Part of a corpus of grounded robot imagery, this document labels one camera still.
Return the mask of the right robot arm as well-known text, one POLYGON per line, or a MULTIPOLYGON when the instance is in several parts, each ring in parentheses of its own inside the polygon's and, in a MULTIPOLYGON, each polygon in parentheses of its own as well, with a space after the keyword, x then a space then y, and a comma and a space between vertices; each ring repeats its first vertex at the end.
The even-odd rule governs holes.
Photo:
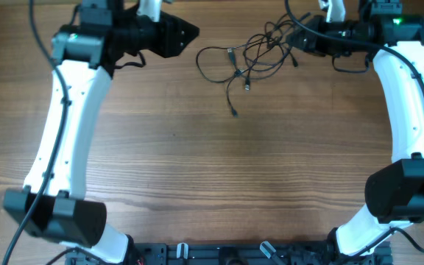
POLYGON ((330 259, 346 264, 374 257, 390 236, 424 222, 424 17, 403 13, 399 1, 361 1, 358 20, 346 19, 342 1, 319 5, 321 15, 293 19, 287 43, 320 57, 365 53, 392 131, 392 162, 369 176, 364 206, 329 235, 330 259))

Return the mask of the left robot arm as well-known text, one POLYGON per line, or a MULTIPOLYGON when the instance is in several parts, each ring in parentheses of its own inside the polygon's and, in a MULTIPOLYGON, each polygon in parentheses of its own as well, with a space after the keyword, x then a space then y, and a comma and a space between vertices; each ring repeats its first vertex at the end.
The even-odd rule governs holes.
POLYGON ((176 57, 199 28, 165 13, 160 1, 90 0, 78 4, 43 55, 52 67, 52 97, 35 161, 21 190, 5 192, 3 207, 22 233, 63 244, 98 264, 143 264, 131 236, 107 222, 107 208, 85 198, 86 169, 99 109, 122 69, 145 66, 144 51, 176 57))

